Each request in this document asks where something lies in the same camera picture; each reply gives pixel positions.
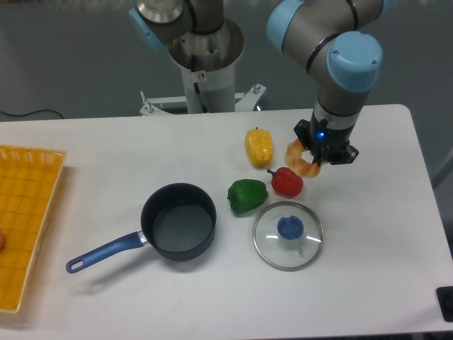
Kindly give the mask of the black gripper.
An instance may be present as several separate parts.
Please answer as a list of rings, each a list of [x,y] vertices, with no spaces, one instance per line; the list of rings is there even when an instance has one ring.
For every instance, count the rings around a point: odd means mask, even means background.
[[[345,129],[331,128],[327,118],[317,118],[313,113],[311,120],[300,120],[294,132],[302,145],[313,157],[312,164],[321,168],[325,163],[331,165],[351,164],[359,151],[350,144],[354,125]]]

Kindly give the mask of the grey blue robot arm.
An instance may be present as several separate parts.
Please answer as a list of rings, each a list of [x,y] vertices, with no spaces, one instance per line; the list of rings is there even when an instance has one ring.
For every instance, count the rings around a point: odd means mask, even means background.
[[[376,84],[383,52],[362,26],[391,1],[282,1],[270,17],[270,42],[319,84],[309,120],[294,127],[286,165],[316,176],[324,164],[350,164],[358,150],[350,134]],[[231,112],[236,106],[235,64],[244,47],[241,29],[222,1],[138,1],[130,20],[144,44],[166,48],[179,66],[190,113]]]

